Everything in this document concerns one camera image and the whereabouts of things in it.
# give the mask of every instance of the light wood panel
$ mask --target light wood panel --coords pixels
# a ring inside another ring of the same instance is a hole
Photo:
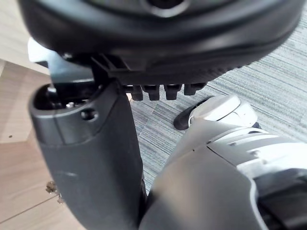
[[[49,199],[50,180],[40,152],[27,142],[0,144],[0,222]]]
[[[32,129],[28,100],[49,82],[48,75],[6,62],[0,77],[0,143],[27,140]]]
[[[29,40],[16,0],[0,0],[0,58],[48,74],[47,68],[28,58]]]
[[[0,230],[85,230],[57,197],[2,224]]]

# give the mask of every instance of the black shoe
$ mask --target black shoe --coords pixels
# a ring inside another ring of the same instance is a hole
[[[193,109],[195,109],[196,107],[198,107],[199,105],[201,105],[202,103],[204,103],[205,101],[209,100],[212,97],[214,96],[206,97],[201,102],[198,102],[196,105],[187,108],[186,110],[181,112],[178,116],[176,116],[173,122],[175,129],[186,130],[189,127],[189,116],[191,112],[193,111]]]

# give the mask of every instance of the white plastic part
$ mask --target white plastic part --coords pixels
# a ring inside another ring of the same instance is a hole
[[[249,103],[241,101],[235,95],[219,95],[205,101],[191,112],[189,126],[195,119],[252,127],[258,118]]]

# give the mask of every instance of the striped gray carpet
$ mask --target striped gray carpet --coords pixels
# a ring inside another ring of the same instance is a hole
[[[163,167],[183,132],[172,121],[187,107],[208,95],[236,94],[257,111],[263,129],[307,142],[307,7],[296,32],[279,49],[248,67],[211,81],[194,96],[181,91],[176,101],[131,102],[139,137],[147,189]]]

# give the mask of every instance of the screw hole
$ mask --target screw hole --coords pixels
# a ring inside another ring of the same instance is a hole
[[[81,111],[81,118],[84,121],[91,121],[98,117],[98,112],[94,109],[84,109]]]

